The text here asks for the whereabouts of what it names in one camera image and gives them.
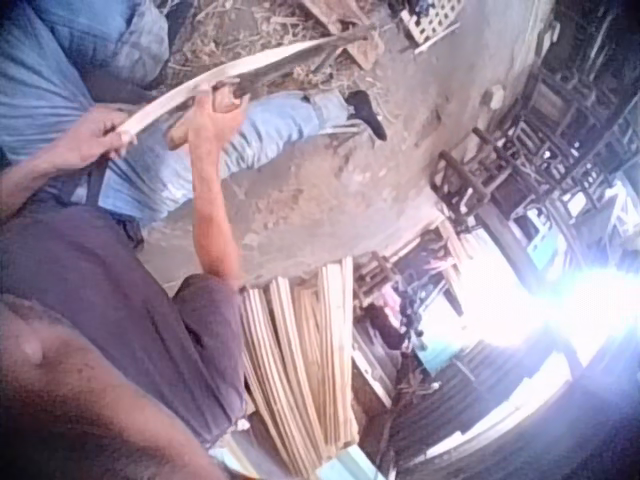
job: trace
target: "denim jeans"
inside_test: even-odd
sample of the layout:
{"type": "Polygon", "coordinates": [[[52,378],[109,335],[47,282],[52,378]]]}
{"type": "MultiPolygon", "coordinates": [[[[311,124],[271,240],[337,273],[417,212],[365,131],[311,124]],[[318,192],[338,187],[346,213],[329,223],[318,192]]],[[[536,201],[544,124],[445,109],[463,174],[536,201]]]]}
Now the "denim jeans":
{"type": "MultiPolygon", "coordinates": [[[[93,106],[80,72],[100,68],[137,85],[151,81],[169,55],[166,30],[151,0],[17,2],[0,32],[0,146],[9,161],[29,158],[93,106]]],[[[348,113],[335,91],[254,101],[222,153],[221,176],[264,165],[286,144],[344,123],[348,113]]],[[[123,159],[109,162],[101,207],[149,224],[192,198],[189,158],[168,150],[165,131],[156,122],[123,159]]],[[[85,194],[83,179],[73,200],[85,194]]]]}

